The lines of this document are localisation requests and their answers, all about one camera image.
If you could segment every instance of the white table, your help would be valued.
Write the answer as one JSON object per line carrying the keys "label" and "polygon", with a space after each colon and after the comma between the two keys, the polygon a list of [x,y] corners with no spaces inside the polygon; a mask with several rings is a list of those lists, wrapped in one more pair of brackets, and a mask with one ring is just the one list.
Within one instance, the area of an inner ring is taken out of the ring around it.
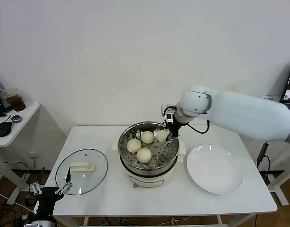
{"label": "white table", "polygon": [[[197,125],[205,130],[205,125]],[[212,125],[205,135],[188,127],[180,130],[187,154],[201,144],[221,146],[242,162],[245,180],[236,193],[215,195],[201,189],[189,176],[184,163],[175,165],[174,175],[158,188],[133,187],[119,160],[111,150],[113,142],[127,126],[75,126],[72,128],[45,186],[56,186],[55,174],[67,156],[83,148],[101,151],[109,169],[103,182],[79,196],[66,195],[55,206],[54,216],[66,226],[77,226],[69,216],[206,216],[243,214],[230,222],[234,227],[256,213],[273,212],[277,206],[238,134]]]}
{"label": "white table", "polygon": [[[19,123],[12,124],[11,132],[9,135],[5,137],[0,137],[0,148],[7,147],[8,145],[11,144],[11,142],[13,142],[13,140],[20,133],[20,131],[23,129],[23,127],[31,119],[33,114],[37,111],[37,109],[40,106],[39,103],[34,102],[26,102],[25,105],[26,108],[23,111],[16,112],[15,110],[12,110],[6,113],[12,116],[19,115],[21,116],[22,120]],[[29,175],[26,175],[24,179],[21,179],[13,171],[7,168],[7,166],[3,164],[3,161],[0,158],[0,180],[3,177],[8,178],[11,182],[13,182],[17,186],[17,188],[13,191],[12,195],[10,196],[10,199],[7,202],[7,204],[13,204],[13,202],[15,201],[20,192],[20,189],[28,189],[28,184],[25,181],[29,178]]]}

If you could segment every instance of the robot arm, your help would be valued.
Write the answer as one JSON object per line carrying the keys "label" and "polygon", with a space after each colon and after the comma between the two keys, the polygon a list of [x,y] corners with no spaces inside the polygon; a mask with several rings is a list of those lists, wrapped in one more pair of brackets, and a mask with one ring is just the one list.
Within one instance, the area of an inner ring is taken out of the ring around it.
{"label": "robot arm", "polygon": [[166,116],[168,139],[177,137],[180,127],[201,117],[256,140],[290,143],[290,110],[285,105],[235,92],[190,87]]}

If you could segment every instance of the cooker handle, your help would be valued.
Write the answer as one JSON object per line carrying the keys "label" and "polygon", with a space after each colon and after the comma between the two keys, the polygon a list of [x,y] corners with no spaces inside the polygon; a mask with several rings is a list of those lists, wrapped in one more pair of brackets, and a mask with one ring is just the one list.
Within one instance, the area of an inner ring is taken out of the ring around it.
{"label": "cooker handle", "polygon": [[178,155],[178,162],[183,163],[184,162],[183,155],[186,155],[186,146],[185,146],[185,143],[181,141],[180,139],[179,139],[179,150],[177,152],[177,155]]}
{"label": "cooker handle", "polygon": [[117,151],[119,152],[119,149],[118,149],[118,142],[119,142],[119,139],[115,139],[113,144],[112,144],[112,147],[111,147],[111,150],[112,151]]}

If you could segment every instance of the wooden floor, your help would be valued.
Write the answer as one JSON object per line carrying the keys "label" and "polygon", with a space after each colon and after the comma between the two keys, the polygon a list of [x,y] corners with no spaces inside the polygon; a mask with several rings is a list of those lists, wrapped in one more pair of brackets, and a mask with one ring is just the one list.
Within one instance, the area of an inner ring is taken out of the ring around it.
{"label": "wooden floor", "polygon": [[[33,182],[36,179],[36,175],[31,175],[31,177],[29,178],[28,182]],[[9,196],[9,194],[12,192],[12,190],[15,188],[14,184],[11,183],[9,180],[7,179],[3,179],[0,182],[0,193],[5,195],[5,196]],[[290,180],[288,180],[282,187],[282,190],[284,192],[284,194],[286,195],[289,203],[290,203]],[[26,192],[22,192],[20,194],[20,196],[18,197],[17,201],[20,201],[22,199],[24,199],[27,196]],[[290,204],[289,206],[281,206],[280,203],[278,202],[277,198],[274,196],[273,197],[277,203],[278,206],[278,210],[274,213],[269,213],[269,214],[259,214],[257,217],[257,227],[290,227]],[[0,204],[5,203],[5,199],[2,198],[0,196]],[[22,209],[20,211],[20,207],[18,205],[13,205],[13,206],[4,206],[5,209],[12,209],[14,211],[7,211],[7,210],[3,210],[3,217],[1,220],[6,220],[12,216],[15,215],[14,212],[16,212],[16,214],[20,214],[20,212],[26,212],[25,209]],[[185,219],[187,217],[174,217],[176,220],[179,219]],[[222,216],[222,220],[224,224],[227,224],[228,221],[232,218],[232,216]],[[74,219],[77,220],[77,222],[82,225],[83,224],[83,220],[84,218],[80,218],[80,217],[74,217]],[[132,223],[136,224],[136,225],[142,225],[142,226],[151,226],[151,225],[159,225],[163,222],[167,222],[171,220],[171,217],[146,217],[146,218],[138,218],[138,217],[125,217],[126,220],[131,221]],[[9,219],[4,221],[1,226],[4,227],[11,227],[12,226],[12,222],[7,223],[9,221],[13,221],[14,219]],[[119,224],[119,220],[115,217],[110,218],[109,222],[112,225],[118,225]],[[255,222],[255,217],[249,219],[248,221],[246,221],[245,223],[243,223],[242,225],[240,225],[241,227],[254,227],[254,222]],[[101,224],[106,223],[107,225],[107,219],[104,218],[101,221]],[[100,217],[92,217],[89,220],[89,225],[99,225],[100,224]],[[128,221],[124,221],[124,223],[122,223],[123,225],[128,226],[129,224],[131,224]],[[188,220],[185,221],[180,221],[178,222],[179,225],[196,225],[196,224],[217,224],[217,218],[216,216],[206,216],[206,217],[191,217]]]}

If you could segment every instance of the white wall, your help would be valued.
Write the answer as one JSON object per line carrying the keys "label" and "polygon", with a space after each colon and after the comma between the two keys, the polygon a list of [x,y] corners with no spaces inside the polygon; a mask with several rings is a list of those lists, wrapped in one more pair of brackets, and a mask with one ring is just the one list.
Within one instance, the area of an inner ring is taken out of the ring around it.
{"label": "white wall", "polygon": [[0,0],[0,80],[73,125],[161,121],[190,84],[279,95],[290,0]]}

